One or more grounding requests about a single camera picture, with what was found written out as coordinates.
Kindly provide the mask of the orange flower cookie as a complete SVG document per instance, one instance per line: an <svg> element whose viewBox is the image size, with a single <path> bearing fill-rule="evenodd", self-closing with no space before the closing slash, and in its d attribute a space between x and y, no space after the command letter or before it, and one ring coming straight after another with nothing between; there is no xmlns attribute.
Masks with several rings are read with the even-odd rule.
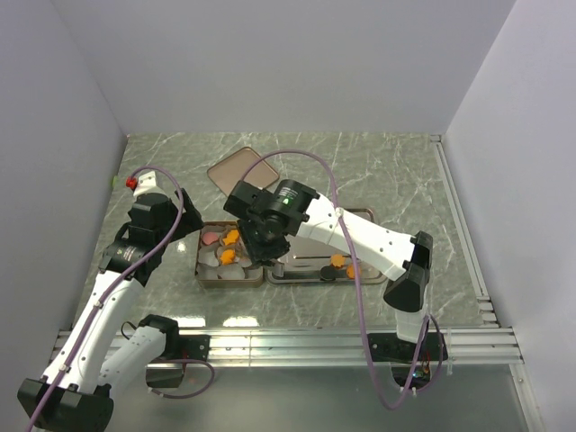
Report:
<svg viewBox="0 0 576 432"><path fill-rule="evenodd" d="M330 264L335 268L342 268L346 265L347 258L341 254L335 254L330 257Z"/></svg>

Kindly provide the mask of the metal tongs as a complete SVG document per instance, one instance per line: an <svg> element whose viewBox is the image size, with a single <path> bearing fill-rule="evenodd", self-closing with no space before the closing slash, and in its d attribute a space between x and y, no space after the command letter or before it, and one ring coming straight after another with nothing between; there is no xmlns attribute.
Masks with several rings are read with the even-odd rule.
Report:
<svg viewBox="0 0 576 432"><path fill-rule="evenodd" d="M255 247L242 247L242 254L244 258L250 261L247 270L261 269L263 272L266 270L273 270L279 263L279 258L288 253L287 248L274 247L274 246L255 246Z"/></svg>

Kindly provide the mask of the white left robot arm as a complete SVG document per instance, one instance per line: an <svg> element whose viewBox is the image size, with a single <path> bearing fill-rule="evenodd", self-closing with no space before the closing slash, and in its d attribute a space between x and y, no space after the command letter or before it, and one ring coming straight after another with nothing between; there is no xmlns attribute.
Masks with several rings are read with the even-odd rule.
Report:
<svg viewBox="0 0 576 432"><path fill-rule="evenodd" d="M174 319L150 314L113 355L107 352L123 317L160 266L167 245L203 227L187 192L176 202L160 188L134 192L129 221L103 251L86 304L65 345L39 379L22 382L17 399L28 430L103 431L121 388L149 363L184 362Z"/></svg>

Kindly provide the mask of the orange fish cookie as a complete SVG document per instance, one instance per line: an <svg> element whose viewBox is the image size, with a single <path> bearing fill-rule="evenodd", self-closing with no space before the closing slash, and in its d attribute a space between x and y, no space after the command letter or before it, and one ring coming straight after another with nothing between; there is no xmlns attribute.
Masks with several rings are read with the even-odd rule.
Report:
<svg viewBox="0 0 576 432"><path fill-rule="evenodd" d="M224 246L235 245L238 243L238 241L239 241L239 231L237 229L231 229L221 238L221 242Z"/></svg>
<svg viewBox="0 0 576 432"><path fill-rule="evenodd" d="M236 262L236 251L233 248L223 249L220 253L220 262L224 265L231 265Z"/></svg>

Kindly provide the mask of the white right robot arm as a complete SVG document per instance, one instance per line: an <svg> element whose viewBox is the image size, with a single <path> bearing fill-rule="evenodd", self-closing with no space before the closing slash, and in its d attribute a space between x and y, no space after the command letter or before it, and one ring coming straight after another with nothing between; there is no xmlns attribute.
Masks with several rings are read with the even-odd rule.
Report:
<svg viewBox="0 0 576 432"><path fill-rule="evenodd" d="M421 327L433 249L429 234L386 229L293 180L283 180L272 192L239 181L224 209L236 218L256 265L273 266L290 252L288 238L294 237L328 245L374 267L388 280L383 299L395 313L397 351L416 359L427 350Z"/></svg>

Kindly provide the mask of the pink macaron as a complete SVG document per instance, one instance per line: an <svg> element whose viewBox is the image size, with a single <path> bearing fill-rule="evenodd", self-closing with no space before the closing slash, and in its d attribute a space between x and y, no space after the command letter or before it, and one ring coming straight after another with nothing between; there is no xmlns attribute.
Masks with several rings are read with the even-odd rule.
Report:
<svg viewBox="0 0 576 432"><path fill-rule="evenodd" d="M218 244L220 242L220 234L215 231L204 232L201 236L201 241L205 246Z"/></svg>

